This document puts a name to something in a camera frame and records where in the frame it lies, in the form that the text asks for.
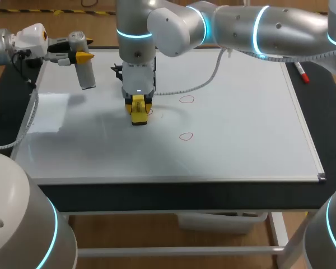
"black wire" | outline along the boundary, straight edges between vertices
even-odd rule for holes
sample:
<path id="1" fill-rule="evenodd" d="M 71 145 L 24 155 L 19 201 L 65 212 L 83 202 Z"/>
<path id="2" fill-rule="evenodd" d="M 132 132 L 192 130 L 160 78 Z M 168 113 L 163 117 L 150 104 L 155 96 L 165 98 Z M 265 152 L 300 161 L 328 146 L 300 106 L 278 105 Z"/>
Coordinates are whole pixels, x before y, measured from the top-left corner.
<path id="1" fill-rule="evenodd" d="M 14 59 L 15 59 L 15 56 L 18 56 L 18 60 L 20 61 L 20 70 L 17 68 L 15 62 L 14 62 Z M 31 82 L 31 80 L 29 78 L 27 78 L 23 73 L 22 73 L 22 62 L 24 61 L 24 58 L 25 58 L 25 53 L 23 52 L 15 52 L 12 57 L 11 57 L 11 63 L 12 63 L 12 66 L 14 67 L 14 69 L 16 70 L 17 73 L 20 74 L 20 76 L 22 77 L 22 79 L 30 86 L 32 87 L 33 89 L 36 88 L 36 84 Z"/>
<path id="2" fill-rule="evenodd" d="M 81 6 L 82 7 L 94 7 L 95 5 L 97 5 L 99 3 L 99 0 L 96 0 L 96 2 L 95 3 L 93 3 L 93 4 L 90 4 L 90 5 L 85 5 L 85 4 L 83 4 L 83 0 L 81 0 Z"/>

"yellow object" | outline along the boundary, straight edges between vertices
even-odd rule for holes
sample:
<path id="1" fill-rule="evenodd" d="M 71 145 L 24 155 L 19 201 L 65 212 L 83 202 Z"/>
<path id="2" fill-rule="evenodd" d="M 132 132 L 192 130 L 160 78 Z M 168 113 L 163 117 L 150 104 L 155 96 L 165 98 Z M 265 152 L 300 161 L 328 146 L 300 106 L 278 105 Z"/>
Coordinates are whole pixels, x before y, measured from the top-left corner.
<path id="1" fill-rule="evenodd" d="M 147 114 L 150 113 L 151 108 L 152 108 L 152 104 L 146 104 L 146 112 L 147 112 Z"/>
<path id="2" fill-rule="evenodd" d="M 62 10 L 55 10 L 54 11 L 54 15 L 59 15 L 60 13 L 63 13 L 63 11 Z"/>
<path id="3" fill-rule="evenodd" d="M 128 115 L 132 113 L 132 105 L 125 105 L 125 109 L 127 110 Z"/>
<path id="4" fill-rule="evenodd" d="M 132 120 L 132 125 L 147 124 L 148 115 L 144 103 L 144 95 L 133 95 L 132 113 L 130 116 Z"/>
<path id="5" fill-rule="evenodd" d="M 93 54 L 87 53 L 87 52 L 77 52 L 76 53 L 76 61 L 78 64 L 80 63 L 86 63 L 90 59 L 94 57 Z"/>

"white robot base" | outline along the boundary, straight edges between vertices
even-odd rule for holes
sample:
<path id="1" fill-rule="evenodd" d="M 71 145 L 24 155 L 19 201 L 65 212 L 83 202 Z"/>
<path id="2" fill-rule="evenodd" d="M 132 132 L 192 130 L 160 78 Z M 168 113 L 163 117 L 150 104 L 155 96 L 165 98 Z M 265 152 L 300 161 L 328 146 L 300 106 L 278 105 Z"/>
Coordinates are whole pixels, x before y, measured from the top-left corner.
<path id="1" fill-rule="evenodd" d="M 0 155 L 0 269 L 75 268 L 65 219 L 11 159 Z"/>

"white cable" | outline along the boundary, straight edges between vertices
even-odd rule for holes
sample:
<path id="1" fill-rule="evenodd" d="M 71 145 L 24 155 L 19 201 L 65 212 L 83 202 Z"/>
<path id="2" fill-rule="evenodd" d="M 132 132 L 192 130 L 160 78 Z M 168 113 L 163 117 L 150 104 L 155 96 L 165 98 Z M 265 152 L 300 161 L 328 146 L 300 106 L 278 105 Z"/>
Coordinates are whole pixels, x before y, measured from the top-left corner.
<path id="1" fill-rule="evenodd" d="M 156 92 L 155 95 L 174 95 L 174 94 L 186 94 L 187 92 L 191 92 L 191 91 L 196 91 L 198 89 L 201 89 L 205 86 L 207 86 L 209 83 L 212 82 L 212 80 L 215 78 L 215 75 L 217 74 L 218 72 L 218 69 L 219 69 L 219 65 L 220 65 L 220 61 L 222 59 L 222 56 L 224 54 L 224 52 L 226 51 L 225 48 L 221 49 L 220 52 L 219 52 L 219 55 L 218 55 L 218 58 L 217 58 L 217 63 L 215 65 L 215 68 L 214 68 L 214 71 L 211 75 L 211 77 L 206 81 L 204 82 L 203 84 L 197 86 L 197 87 L 194 87 L 194 88 L 191 88 L 191 89 L 187 89 L 187 90 L 182 90 L 182 91 L 172 91 L 172 92 Z"/>
<path id="2" fill-rule="evenodd" d="M 331 52 L 325 52 L 325 53 L 312 55 L 312 56 L 301 56 L 301 57 L 294 57 L 294 58 L 270 57 L 264 54 L 257 54 L 253 52 L 242 52 L 242 53 L 252 56 L 254 58 L 257 58 L 257 59 L 264 60 L 264 61 L 278 62 L 278 63 L 311 62 L 311 61 L 318 61 L 318 60 L 322 60 L 325 58 L 336 56 L 336 50 L 332 50 Z"/>
<path id="3" fill-rule="evenodd" d="M 38 93 L 37 89 L 33 89 L 32 94 L 35 94 L 35 105 L 34 105 L 34 109 L 32 110 L 29 122 L 27 123 L 27 126 L 26 126 L 24 132 L 15 142 L 12 142 L 11 144 L 7 144 L 7 145 L 4 145 L 4 146 L 0 146 L 0 150 L 9 149 L 10 147 L 16 146 L 17 144 L 19 144 L 22 141 L 22 139 L 24 139 L 24 136 L 29 131 L 29 129 L 32 125 L 32 122 L 34 121 L 36 111 L 37 111 L 38 105 L 39 105 L 39 93 Z"/>

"white table surface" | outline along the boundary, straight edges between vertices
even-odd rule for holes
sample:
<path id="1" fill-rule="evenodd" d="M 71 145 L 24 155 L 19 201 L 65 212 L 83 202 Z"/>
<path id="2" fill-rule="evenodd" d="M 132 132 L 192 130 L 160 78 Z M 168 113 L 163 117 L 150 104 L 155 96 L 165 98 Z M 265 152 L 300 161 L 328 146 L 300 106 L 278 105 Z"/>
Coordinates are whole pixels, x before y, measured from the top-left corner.
<path id="1" fill-rule="evenodd" d="M 157 53 L 157 91 L 200 85 L 218 52 Z M 93 53 L 94 89 L 81 90 L 73 66 L 41 69 L 38 113 L 13 151 L 37 184 L 317 182 L 323 173 L 284 64 L 225 54 L 211 84 L 155 96 L 148 125 L 137 127 L 110 70 L 118 51 Z M 185 95 L 194 101 L 181 103 Z"/>

